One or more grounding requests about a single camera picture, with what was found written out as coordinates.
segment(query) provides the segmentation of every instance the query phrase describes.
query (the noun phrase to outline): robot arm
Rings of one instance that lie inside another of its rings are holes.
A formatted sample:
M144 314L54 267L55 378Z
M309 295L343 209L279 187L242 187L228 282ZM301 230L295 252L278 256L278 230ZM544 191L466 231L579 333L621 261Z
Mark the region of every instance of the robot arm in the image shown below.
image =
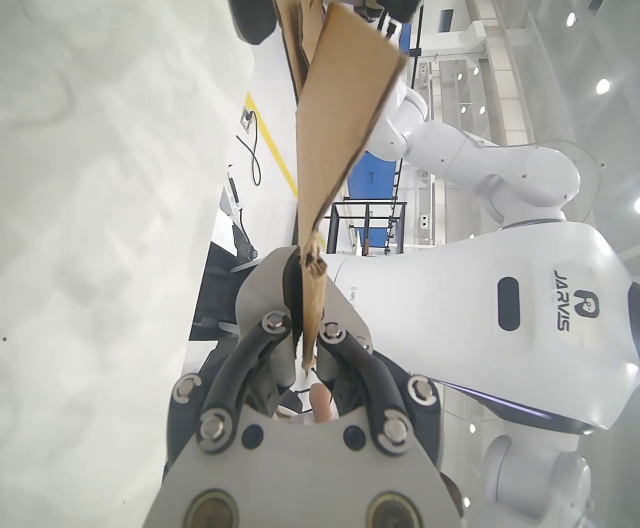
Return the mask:
M536 145L498 147L490 141L429 119L415 90L398 79L373 130L368 151L406 162L483 199L503 227L564 220L562 206L580 188L580 175L564 154Z

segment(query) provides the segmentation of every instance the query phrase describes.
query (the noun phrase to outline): cardboard piece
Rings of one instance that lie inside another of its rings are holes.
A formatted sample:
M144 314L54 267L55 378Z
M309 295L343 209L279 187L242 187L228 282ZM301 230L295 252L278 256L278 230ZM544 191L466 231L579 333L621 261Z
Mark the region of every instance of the cardboard piece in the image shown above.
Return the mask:
M289 72L291 73L293 92L297 103L300 101L300 93L302 92L302 86L305 84L308 71L308 63L302 51L300 0L274 0L273 5L278 23L282 28L282 40L287 52Z
M294 11L293 0L275 3L280 13L285 7L287 13ZM296 23L291 17L278 16L294 85L302 83L296 148L306 369L314 360L313 345L323 316L326 286L326 264L317 242L319 222L364 153L372 128L406 63L393 45L340 5L330 5L318 32L321 9L318 11L313 4L314 0L297 1L301 17ZM306 72L307 64L299 60L301 50L310 58Z
M323 26L322 17L322 0L300 0L300 18L298 26L301 31L300 47L302 48L307 68L314 58L316 46L320 39L320 33L322 32Z

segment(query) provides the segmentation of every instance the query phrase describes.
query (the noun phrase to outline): power outlet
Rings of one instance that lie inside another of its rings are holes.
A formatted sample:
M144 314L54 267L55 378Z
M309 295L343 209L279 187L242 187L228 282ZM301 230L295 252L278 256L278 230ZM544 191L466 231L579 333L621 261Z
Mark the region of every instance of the power outlet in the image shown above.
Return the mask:
M240 116L240 124L245 132L249 133L249 126L251 125L251 120L253 119L253 113L249 112L246 107L242 109L242 115Z

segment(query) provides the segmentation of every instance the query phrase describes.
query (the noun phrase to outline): electrical cord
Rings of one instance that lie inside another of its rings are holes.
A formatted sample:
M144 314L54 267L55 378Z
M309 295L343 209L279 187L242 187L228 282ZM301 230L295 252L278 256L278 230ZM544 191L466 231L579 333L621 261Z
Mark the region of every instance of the electrical cord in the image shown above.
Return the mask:
M240 143L244 145L244 147L251 154L251 178L253 180L253 185L255 185L256 187L259 187L260 184L262 183L262 169L260 168L260 162L258 161L258 158L255 157L255 149L258 146L258 116L255 114L253 110L249 112L249 122L251 122L252 120L255 124L255 128L254 128L255 136L253 139L253 149L251 149L251 147L249 147L249 145L247 145L240 136L236 135L236 138L238 141L240 141ZM257 179L255 178L255 167L258 168Z

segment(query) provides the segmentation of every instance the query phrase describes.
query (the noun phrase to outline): bolt head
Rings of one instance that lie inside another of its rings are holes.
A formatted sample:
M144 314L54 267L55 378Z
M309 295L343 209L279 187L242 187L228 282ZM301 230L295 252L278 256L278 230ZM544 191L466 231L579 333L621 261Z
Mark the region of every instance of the bolt head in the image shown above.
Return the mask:
M414 387L415 393L423 400L428 400L433 396L433 389L431 388L431 385L429 385L428 381L416 381Z
M409 434L405 423L399 418L387 420L383 426L383 432L394 444L401 444Z
M193 391L193 387L195 387L195 383L193 379L186 378L181 381L180 385L178 385L177 392L178 396L188 396Z
M281 327L284 324L282 316L280 314L270 314L267 317L267 326L272 330Z
M328 323L324 327L324 334L329 339L337 339L342 335L342 330L340 329L340 325L338 323Z
M359 335L358 337L356 337L356 340L358 341L358 343L360 343L362 345L362 347L366 350L369 349L369 345L367 343L367 340L362 337L361 335Z
M205 418L200 425L200 435L205 440L219 440L224 432L224 422L218 416Z

